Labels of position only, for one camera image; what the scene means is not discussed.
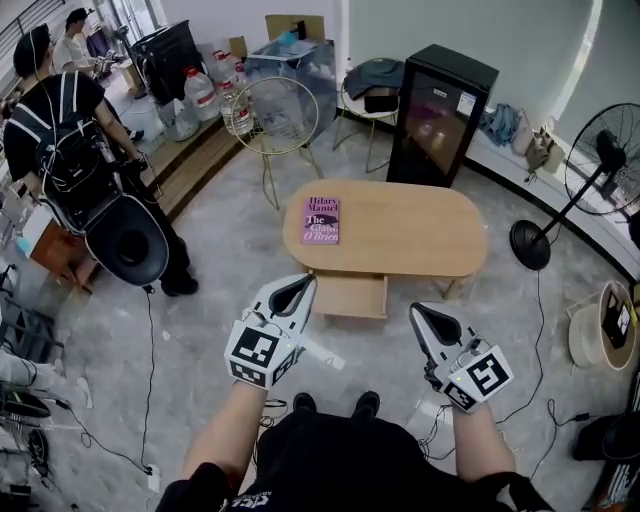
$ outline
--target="electric fan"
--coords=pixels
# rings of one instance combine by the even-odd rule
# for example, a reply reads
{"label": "electric fan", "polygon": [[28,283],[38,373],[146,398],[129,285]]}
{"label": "electric fan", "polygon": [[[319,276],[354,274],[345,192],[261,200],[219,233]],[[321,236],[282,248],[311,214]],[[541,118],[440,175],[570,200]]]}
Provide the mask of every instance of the electric fan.
{"label": "electric fan", "polygon": [[542,270],[551,259],[547,233],[576,206],[589,215],[638,210],[640,105],[620,103],[596,114],[576,137],[566,159],[569,202],[544,228],[528,220],[511,227],[511,249],[525,267]]}

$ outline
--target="wooden table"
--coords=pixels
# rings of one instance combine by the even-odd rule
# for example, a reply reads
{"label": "wooden table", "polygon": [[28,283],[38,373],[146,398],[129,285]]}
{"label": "wooden table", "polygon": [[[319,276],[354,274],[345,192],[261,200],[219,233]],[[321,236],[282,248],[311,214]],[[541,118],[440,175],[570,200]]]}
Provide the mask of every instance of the wooden table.
{"label": "wooden table", "polygon": [[[304,200],[340,199],[340,242],[301,243]],[[290,199],[283,227],[291,255],[318,277],[313,310],[386,318],[387,276],[459,280],[487,257],[476,206],[455,190],[351,180],[319,180]]]}

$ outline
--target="gray floor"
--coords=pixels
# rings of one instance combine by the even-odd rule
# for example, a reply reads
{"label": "gray floor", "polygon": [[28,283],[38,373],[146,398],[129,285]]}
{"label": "gray floor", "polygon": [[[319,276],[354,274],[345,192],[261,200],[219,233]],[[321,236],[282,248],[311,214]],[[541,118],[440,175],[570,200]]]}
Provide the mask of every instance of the gray floor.
{"label": "gray floor", "polygon": [[[351,122],[343,128],[365,130]],[[335,152],[332,139],[333,129],[313,144],[327,178],[384,179],[386,168],[364,174],[365,135],[350,138]],[[390,137],[380,135],[373,163],[382,162],[389,150]],[[283,202],[314,178],[311,167],[295,154],[276,158],[273,169]],[[260,170],[258,155],[241,152],[175,222],[189,245],[200,293],[181,299],[157,293],[151,298],[156,373],[145,462],[161,468],[163,485],[177,477],[190,439],[220,408],[231,386],[223,350],[233,321],[262,284],[299,271],[282,244],[282,213],[262,195]],[[542,223],[547,217],[467,169],[460,172],[454,188],[478,205],[486,224],[487,262],[459,305],[477,330],[500,344],[516,375],[493,400],[495,416],[501,419],[528,400],[538,379],[534,343],[541,326],[537,275],[515,260],[508,231],[517,219]],[[548,398],[555,398],[559,419],[582,412],[614,413],[624,407],[631,371],[572,371],[567,350],[565,309],[609,279],[620,276],[563,230],[550,265],[540,273],[545,378],[531,406],[502,426],[524,475],[531,474],[551,439]],[[422,378],[424,360],[407,312],[413,301],[440,300],[445,284],[391,278],[386,322],[312,316],[306,330],[309,350],[271,397],[291,401],[297,392],[308,391],[321,411],[345,415],[363,391],[373,389],[382,397],[381,417],[406,426],[417,438],[427,437],[442,400]],[[59,318],[61,336],[67,340],[68,375],[85,375],[94,391],[95,409],[79,411],[80,418],[103,444],[139,459],[151,349],[144,292],[103,273],[91,299],[72,297]],[[72,424],[64,415],[57,414],[56,420]],[[450,420],[445,418],[431,443],[434,456],[452,447]],[[542,495],[563,512],[580,509],[601,469],[599,463],[568,457],[578,428],[572,424],[559,431],[554,450],[534,480]],[[85,449],[77,430],[59,429],[50,439],[57,483],[81,510],[154,509],[159,495],[148,490],[147,478],[128,463],[95,446]],[[437,464],[452,471],[454,456]],[[429,489],[429,482],[423,490],[437,492]]]}

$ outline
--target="book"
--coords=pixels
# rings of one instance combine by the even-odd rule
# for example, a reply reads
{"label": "book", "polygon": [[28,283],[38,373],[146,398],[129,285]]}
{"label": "book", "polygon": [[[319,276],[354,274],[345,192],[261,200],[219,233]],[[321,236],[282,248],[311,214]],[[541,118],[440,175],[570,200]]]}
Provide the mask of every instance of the book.
{"label": "book", "polygon": [[304,202],[302,243],[335,245],[340,240],[340,200],[333,197],[308,197]]}

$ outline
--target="black shirt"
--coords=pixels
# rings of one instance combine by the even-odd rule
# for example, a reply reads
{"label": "black shirt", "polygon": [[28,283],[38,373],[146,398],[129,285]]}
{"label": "black shirt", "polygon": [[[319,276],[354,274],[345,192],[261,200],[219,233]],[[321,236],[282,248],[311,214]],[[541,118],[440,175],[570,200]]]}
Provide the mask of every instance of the black shirt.
{"label": "black shirt", "polygon": [[256,481],[237,497],[214,464],[167,488],[157,512],[416,510],[549,511],[528,478],[501,473],[467,483],[424,460],[416,440],[382,420],[297,411],[258,443]]}
{"label": "black shirt", "polygon": [[[60,109],[60,85],[62,75],[48,76],[41,83],[29,90],[20,100],[20,103],[31,109],[46,123],[51,124],[53,107],[54,118]],[[45,89],[49,93],[51,105]],[[93,116],[93,112],[104,98],[104,89],[91,80],[84,73],[78,72],[77,89],[78,111],[86,117]],[[4,146],[9,172],[14,181],[24,178],[29,172],[38,174],[35,153],[37,143],[19,127],[6,123],[4,130]]]}

